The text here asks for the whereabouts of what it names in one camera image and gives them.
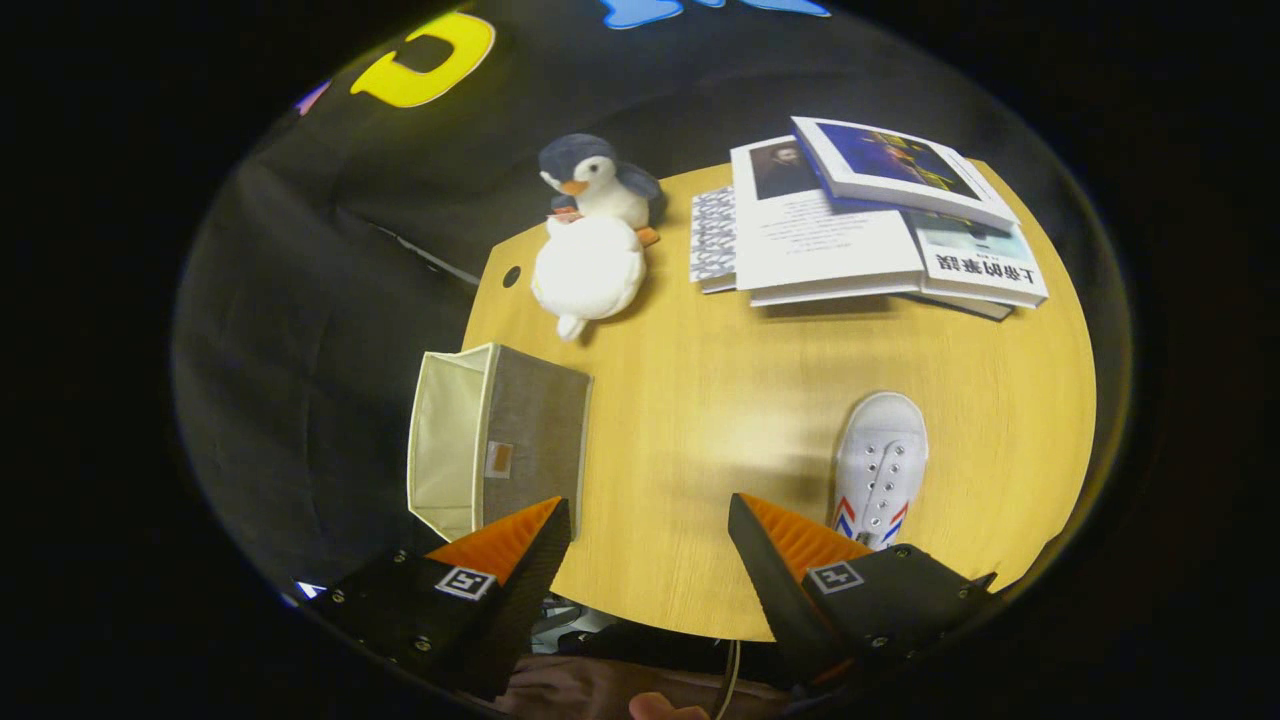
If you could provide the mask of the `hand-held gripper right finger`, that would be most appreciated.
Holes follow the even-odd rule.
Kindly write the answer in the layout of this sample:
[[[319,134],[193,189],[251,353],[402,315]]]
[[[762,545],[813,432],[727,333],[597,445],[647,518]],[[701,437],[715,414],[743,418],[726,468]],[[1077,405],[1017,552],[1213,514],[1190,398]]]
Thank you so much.
[[[728,534],[790,675],[808,691],[883,676],[1001,610],[974,579],[913,544],[872,551],[753,495],[730,501]]]

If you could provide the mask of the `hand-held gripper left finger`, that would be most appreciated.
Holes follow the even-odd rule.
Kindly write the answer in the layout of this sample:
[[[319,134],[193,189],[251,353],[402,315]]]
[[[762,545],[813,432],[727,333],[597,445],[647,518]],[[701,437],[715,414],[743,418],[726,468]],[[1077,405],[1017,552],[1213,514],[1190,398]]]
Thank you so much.
[[[394,670],[494,700],[529,653],[571,537],[550,497],[429,552],[387,551],[306,600],[306,612]]]

